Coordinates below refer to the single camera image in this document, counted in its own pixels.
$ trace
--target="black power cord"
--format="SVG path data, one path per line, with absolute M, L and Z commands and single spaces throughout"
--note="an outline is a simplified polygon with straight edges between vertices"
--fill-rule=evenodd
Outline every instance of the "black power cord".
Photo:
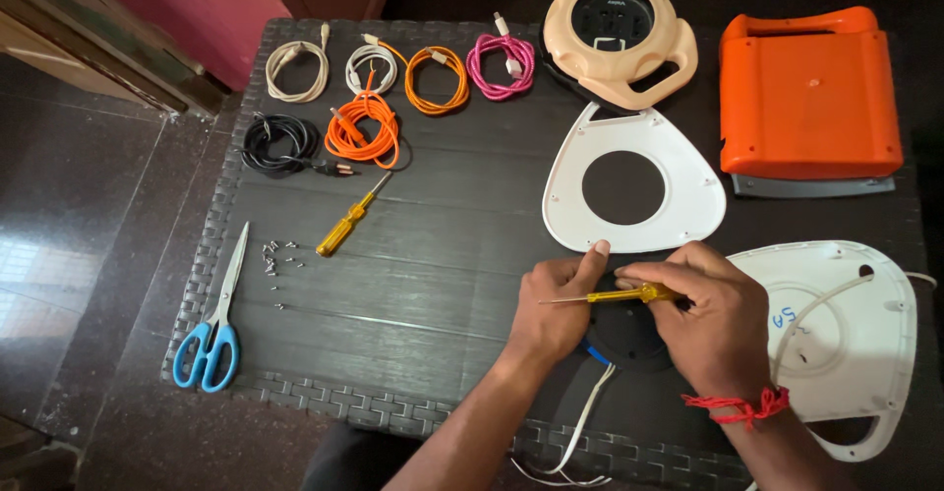
M 292 150 L 287 155 L 273 158 L 269 155 L 269 148 L 284 137 L 292 140 Z M 299 172 L 306 168 L 326 175 L 354 173 L 350 165 L 333 159 L 312 159 L 317 149 L 318 130 L 311 122 L 292 115 L 256 113 L 242 140 L 242 164 L 266 174 Z

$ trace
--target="pink wall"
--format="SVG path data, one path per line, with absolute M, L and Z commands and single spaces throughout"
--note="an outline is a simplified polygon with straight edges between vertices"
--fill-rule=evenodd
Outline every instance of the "pink wall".
M 280 0 L 118 1 L 237 90 L 249 82 L 266 21 L 290 16 Z

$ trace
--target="black table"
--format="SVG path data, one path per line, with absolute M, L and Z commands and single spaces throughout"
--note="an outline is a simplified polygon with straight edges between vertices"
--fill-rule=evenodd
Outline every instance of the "black table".
M 353 94 L 344 80 L 360 33 L 380 36 L 407 57 L 427 45 L 465 56 L 485 24 L 331 22 L 331 76 L 314 102 L 285 104 L 266 92 L 266 58 L 280 44 L 319 42 L 320 21 L 277 19 L 265 29 L 233 131 L 233 148 L 252 113 L 289 113 L 324 131 L 329 107 Z M 536 41 L 537 27 L 511 26 Z M 656 108 L 717 170 L 717 41 L 721 27 L 694 27 L 700 67 L 691 83 Z M 485 61 L 486 77 L 507 80 L 503 56 Z M 283 90 L 313 83 L 314 58 L 300 57 L 278 78 Z M 430 62 L 417 73 L 418 92 L 440 102 L 452 96 L 452 71 Z M 242 168 L 228 153 L 197 247 L 194 273 L 162 364 L 170 380 L 180 341 L 218 299 L 220 258 L 226 267 L 242 224 L 250 243 L 230 320 L 242 343 L 242 364 L 230 393 L 324 413 L 356 426 L 428 436 L 476 384 L 502 350 L 511 327 L 521 274 L 540 260 L 573 254 L 547 232 L 540 211 L 547 175 L 560 144 L 585 102 L 556 84 L 544 69 L 523 97 L 492 103 L 472 88 L 468 104 L 427 117 L 403 94 L 402 75 L 385 97 L 401 121 L 405 141 L 396 173 L 341 250 L 331 259 L 314 252 L 324 233 L 381 177 L 373 164 L 354 178 L 297 173 L 273 180 Z M 367 123 L 368 132 L 376 125 Z M 707 239 L 725 254 L 769 244 L 842 239 L 873 246 L 905 270 L 926 268 L 915 168 L 903 130 L 905 165 L 891 194 L 835 200 L 773 201 L 735 198 L 730 179 L 724 222 Z M 321 157 L 330 155 L 321 150 Z M 278 277 L 267 277 L 261 246 L 280 248 Z M 667 252 L 611 257 L 611 267 L 661 260 Z M 282 260 L 295 257 L 305 264 Z M 277 291 L 270 288 L 277 285 Z M 941 487 L 936 431 L 944 408 L 930 291 L 919 301 L 917 357 L 911 394 L 891 445 L 857 463 L 864 487 Z M 274 307 L 286 305 L 285 310 Z M 555 369 L 515 438 L 513 449 L 556 462 L 573 432 L 592 385 L 604 367 L 583 351 Z M 686 409 L 690 388 L 678 372 L 620 372 L 611 379 L 587 423 L 573 464 L 624 480 L 697 489 L 741 490 L 749 475 L 719 428 L 702 410 Z

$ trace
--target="screwdriver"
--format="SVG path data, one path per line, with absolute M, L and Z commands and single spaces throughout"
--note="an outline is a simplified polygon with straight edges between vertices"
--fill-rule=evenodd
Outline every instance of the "screwdriver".
M 367 206 L 370 205 L 370 202 L 374 201 L 374 198 L 377 196 L 377 191 L 384 186 L 384 183 L 387 182 L 387 179 L 389 179 L 391 175 L 393 175 L 393 173 L 387 171 L 381 181 L 370 190 L 370 193 L 367 193 L 367 196 L 361 198 L 360 202 L 352 205 L 348 209 L 348 215 L 339 220 L 338 223 L 334 225 L 334 228 L 331 228 L 331 231 L 327 233 L 324 237 L 325 239 L 321 241 L 321 244 L 318 244 L 318 247 L 314 248 L 314 250 L 318 252 L 318 255 L 330 257 L 334 253 L 334 250 L 338 249 L 338 246 L 345 242 L 345 239 L 348 238 L 348 234 L 354 229 L 354 226 L 367 214 Z
M 674 300 L 681 297 L 681 294 L 668 288 L 664 284 L 647 282 L 639 288 L 632 290 L 615 290 L 613 292 L 590 292 L 586 295 L 576 297 L 558 297 L 557 299 L 542 299 L 538 301 L 540 305 L 549 303 L 565 303 L 568 301 L 586 301 L 587 303 L 597 303 L 600 301 L 622 301 L 624 299 L 640 299 L 643 303 L 649 303 L 655 299 Z

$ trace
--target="orange braided cable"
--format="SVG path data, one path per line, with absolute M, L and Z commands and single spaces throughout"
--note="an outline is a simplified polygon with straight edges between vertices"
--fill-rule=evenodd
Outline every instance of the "orange braided cable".
M 355 161 L 374 159 L 380 168 L 391 169 L 400 157 L 400 144 L 397 140 L 399 127 L 396 124 L 396 114 L 390 110 L 387 102 L 370 90 L 373 79 L 374 71 L 371 71 L 367 77 L 367 87 L 358 93 L 354 100 L 338 109 L 331 109 L 334 117 L 331 117 L 327 132 L 324 133 L 324 147 L 339 158 Z M 381 129 L 370 143 L 354 125 L 364 117 L 381 123 Z M 391 148 L 394 149 L 394 158 L 389 163 L 382 163 L 378 158 Z
M 403 87 L 406 88 L 407 99 L 410 101 L 410 104 L 416 106 L 417 110 L 422 111 L 427 115 L 443 115 L 449 111 L 453 111 L 462 104 L 465 104 L 469 99 L 469 86 L 468 75 L 466 75 L 466 66 L 463 64 L 462 59 L 456 56 L 455 52 L 438 45 L 426 47 L 422 51 L 414 54 L 413 57 L 410 58 L 410 61 L 407 61 L 407 58 L 404 58 L 401 53 L 399 53 L 389 44 L 384 43 L 383 41 L 378 41 L 378 45 L 390 50 L 390 52 L 397 55 L 403 60 L 404 63 L 407 64 L 407 70 L 404 73 L 403 78 Z M 418 94 L 416 94 L 416 91 L 413 90 L 413 70 L 416 69 L 416 65 L 418 65 L 421 61 L 434 58 L 432 51 L 445 57 L 445 62 L 442 62 L 442 64 L 455 71 L 456 75 L 459 75 L 459 87 L 456 88 L 456 93 L 445 104 L 436 104 L 434 102 L 430 102 L 429 100 L 423 99 Z

